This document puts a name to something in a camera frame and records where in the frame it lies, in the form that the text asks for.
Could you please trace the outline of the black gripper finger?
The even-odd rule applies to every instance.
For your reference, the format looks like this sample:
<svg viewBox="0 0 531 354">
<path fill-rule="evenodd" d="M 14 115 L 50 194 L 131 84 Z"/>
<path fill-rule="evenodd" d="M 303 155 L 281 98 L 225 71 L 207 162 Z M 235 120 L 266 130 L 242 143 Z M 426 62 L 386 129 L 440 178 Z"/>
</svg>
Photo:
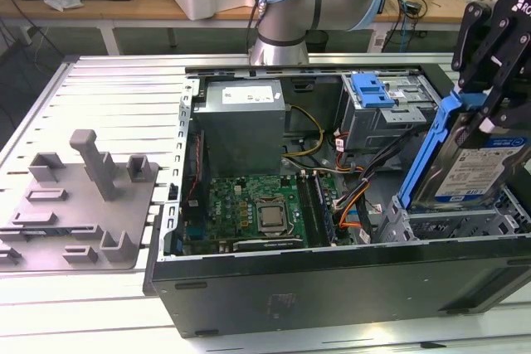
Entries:
<svg viewBox="0 0 531 354">
<path fill-rule="evenodd" d="M 471 2 L 464 10 L 452 57 L 451 68 L 459 73 L 456 87 L 464 90 L 478 75 L 481 46 L 488 35 L 491 7 L 484 2 Z"/>
<path fill-rule="evenodd" d="M 530 32 L 512 34 L 510 40 L 502 46 L 504 58 L 481 111 L 479 129 L 482 133 L 530 127 L 530 94 L 527 90 L 520 94 L 511 88 L 528 59 Z"/>
</svg>

